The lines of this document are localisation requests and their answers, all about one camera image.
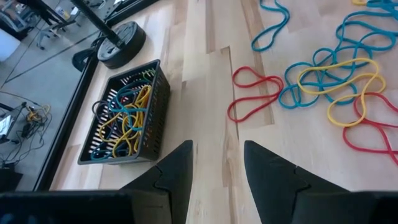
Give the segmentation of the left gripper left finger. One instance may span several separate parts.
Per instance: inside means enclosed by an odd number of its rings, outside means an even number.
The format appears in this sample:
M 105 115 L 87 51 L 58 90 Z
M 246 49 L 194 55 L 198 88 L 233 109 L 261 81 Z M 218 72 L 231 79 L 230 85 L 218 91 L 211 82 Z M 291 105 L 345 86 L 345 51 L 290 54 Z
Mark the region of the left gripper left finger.
M 185 223 L 193 182 L 193 141 L 186 140 L 126 184 L 131 194 L 121 223 Z

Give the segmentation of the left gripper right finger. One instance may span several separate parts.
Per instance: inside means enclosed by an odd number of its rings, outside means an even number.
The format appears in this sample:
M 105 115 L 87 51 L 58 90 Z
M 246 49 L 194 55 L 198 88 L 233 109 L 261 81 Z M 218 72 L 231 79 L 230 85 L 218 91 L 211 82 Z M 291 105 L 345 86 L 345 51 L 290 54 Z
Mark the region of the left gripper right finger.
M 347 192 L 252 140 L 244 142 L 244 165 L 262 223 L 291 223 L 302 192 Z

